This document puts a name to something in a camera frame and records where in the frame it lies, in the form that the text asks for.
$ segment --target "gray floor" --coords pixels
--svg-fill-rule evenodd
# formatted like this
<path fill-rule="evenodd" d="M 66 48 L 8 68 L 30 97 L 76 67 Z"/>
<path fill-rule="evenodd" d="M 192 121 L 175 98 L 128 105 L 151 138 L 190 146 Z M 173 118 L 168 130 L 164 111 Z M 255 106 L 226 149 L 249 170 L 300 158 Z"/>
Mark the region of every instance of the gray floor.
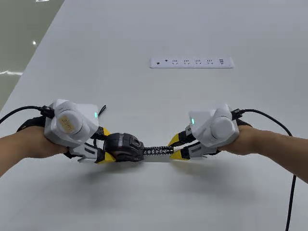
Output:
<path fill-rule="evenodd" d="M 64 0 L 0 0 L 0 110 Z"/>

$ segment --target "white plastic housing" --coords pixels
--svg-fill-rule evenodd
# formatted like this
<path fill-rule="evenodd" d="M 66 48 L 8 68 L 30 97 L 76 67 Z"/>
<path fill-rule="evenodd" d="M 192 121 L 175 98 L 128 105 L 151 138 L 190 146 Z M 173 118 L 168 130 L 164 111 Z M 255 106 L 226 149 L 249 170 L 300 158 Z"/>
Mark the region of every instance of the white plastic housing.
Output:
<path fill-rule="evenodd" d="M 221 147 L 239 136 L 237 123 L 232 121 L 227 104 L 216 110 L 190 111 L 189 118 L 192 135 L 205 147 Z"/>
<path fill-rule="evenodd" d="M 55 117 L 46 118 L 44 135 L 53 143 L 75 148 L 84 144 L 98 129 L 98 107 L 56 100 L 50 105 Z"/>

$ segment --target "black cable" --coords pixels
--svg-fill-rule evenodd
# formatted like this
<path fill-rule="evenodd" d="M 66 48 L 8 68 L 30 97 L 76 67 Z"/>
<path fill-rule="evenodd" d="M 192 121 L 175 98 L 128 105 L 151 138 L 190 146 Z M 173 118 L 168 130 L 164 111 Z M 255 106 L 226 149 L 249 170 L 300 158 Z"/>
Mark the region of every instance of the black cable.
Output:
<path fill-rule="evenodd" d="M 104 112 L 104 110 L 106 109 L 106 105 L 104 105 L 102 108 L 101 108 L 101 110 L 100 110 L 100 112 L 98 113 L 98 117 L 100 117 L 100 115 Z M 93 139 L 93 145 L 94 145 L 94 147 L 96 147 L 97 148 L 97 138 L 94 138 Z"/>
<path fill-rule="evenodd" d="M 274 121 L 276 124 L 278 124 L 280 127 L 282 127 L 286 131 L 286 133 L 288 133 L 289 136 L 292 136 L 291 132 L 289 131 L 289 129 L 286 128 L 285 125 L 283 125 L 277 119 L 271 117 L 270 115 L 268 115 L 268 114 L 266 114 L 262 111 L 259 111 L 259 110 L 256 110 L 256 109 L 243 109 L 243 110 L 237 111 L 236 114 L 241 115 L 245 112 L 254 112 L 254 113 L 258 113 L 258 114 L 261 114 L 261 115 L 267 117 L 268 119 Z M 292 184 L 291 184 L 291 191 L 290 191 L 289 207 L 288 207 L 288 216 L 287 216 L 287 222 L 286 222 L 286 225 L 285 225 L 285 231 L 289 231 L 289 227 L 290 227 L 295 183 L 296 183 L 296 175 L 293 175 Z"/>
<path fill-rule="evenodd" d="M 42 108 L 37 107 L 37 106 L 20 107 L 20 108 L 17 108 L 15 110 L 11 111 L 10 113 L 6 114 L 2 119 L 0 119 L 0 124 L 3 123 L 3 121 L 6 120 L 7 118 L 9 118 L 10 116 L 14 115 L 15 113 L 23 111 L 23 110 L 27 110 L 27 109 L 36 109 L 36 110 L 39 110 L 40 112 L 42 111 Z"/>
<path fill-rule="evenodd" d="M 102 108 L 101 108 L 101 110 L 100 110 L 100 112 L 98 113 L 98 116 L 100 116 L 103 112 L 104 112 L 104 110 L 106 109 L 106 105 L 104 105 Z"/>

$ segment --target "electrical outlet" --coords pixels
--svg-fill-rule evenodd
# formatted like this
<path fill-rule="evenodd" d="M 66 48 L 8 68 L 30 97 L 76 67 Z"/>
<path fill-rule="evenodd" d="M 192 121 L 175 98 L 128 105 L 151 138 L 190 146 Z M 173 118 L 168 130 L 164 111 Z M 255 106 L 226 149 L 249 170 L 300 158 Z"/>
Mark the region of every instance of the electrical outlet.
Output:
<path fill-rule="evenodd" d="M 151 58 L 150 68 L 234 68 L 234 63 L 231 57 Z"/>

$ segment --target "white tabletop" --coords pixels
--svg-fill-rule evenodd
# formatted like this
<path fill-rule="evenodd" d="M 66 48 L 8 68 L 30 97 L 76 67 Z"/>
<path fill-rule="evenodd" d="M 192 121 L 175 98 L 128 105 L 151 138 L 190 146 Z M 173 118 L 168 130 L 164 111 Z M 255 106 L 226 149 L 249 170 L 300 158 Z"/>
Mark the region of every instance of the white tabletop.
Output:
<path fill-rule="evenodd" d="M 256 108 L 308 138 L 305 1 L 67 0 L 1 115 L 62 98 L 108 109 L 100 124 L 166 145 L 188 111 Z M 235 69 L 150 69 L 150 57 L 232 56 Z M 13 133 L 37 112 L 8 119 Z M 244 120 L 283 132 L 256 115 Z M 0 179 L 0 229 L 284 230 L 292 174 L 267 158 L 78 164 L 62 155 L 20 162 Z M 292 231 L 308 225 L 298 181 Z"/>

